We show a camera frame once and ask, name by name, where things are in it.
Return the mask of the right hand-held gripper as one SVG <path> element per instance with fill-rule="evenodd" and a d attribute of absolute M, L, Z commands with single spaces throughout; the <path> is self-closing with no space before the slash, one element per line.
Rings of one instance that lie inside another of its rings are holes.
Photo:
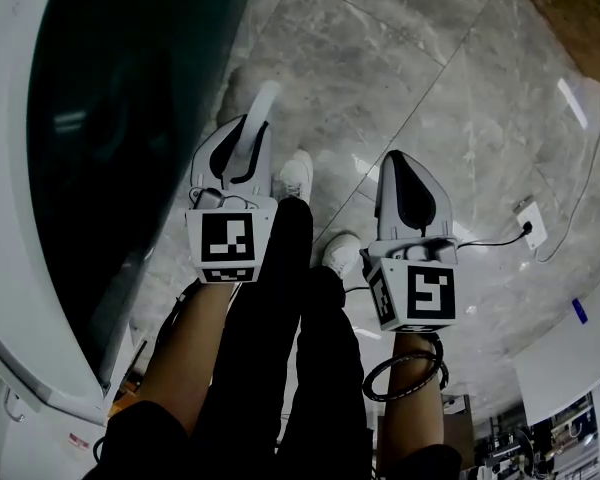
<path fill-rule="evenodd" d="M 378 238 L 360 251 L 380 329 L 436 332 L 456 323 L 457 241 L 448 235 L 449 196 L 418 161 L 399 150 L 382 160 Z"/>

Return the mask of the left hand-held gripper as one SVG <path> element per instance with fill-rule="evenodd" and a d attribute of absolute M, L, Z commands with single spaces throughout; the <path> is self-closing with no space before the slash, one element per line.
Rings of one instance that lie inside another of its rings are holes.
<path fill-rule="evenodd" d="M 271 127 L 265 121 L 250 151 L 240 154 L 245 120 L 243 114 L 220 126 L 193 156 L 185 220 L 193 266 L 204 284 L 255 282 L 271 235 L 277 201 L 241 195 L 271 193 Z"/>

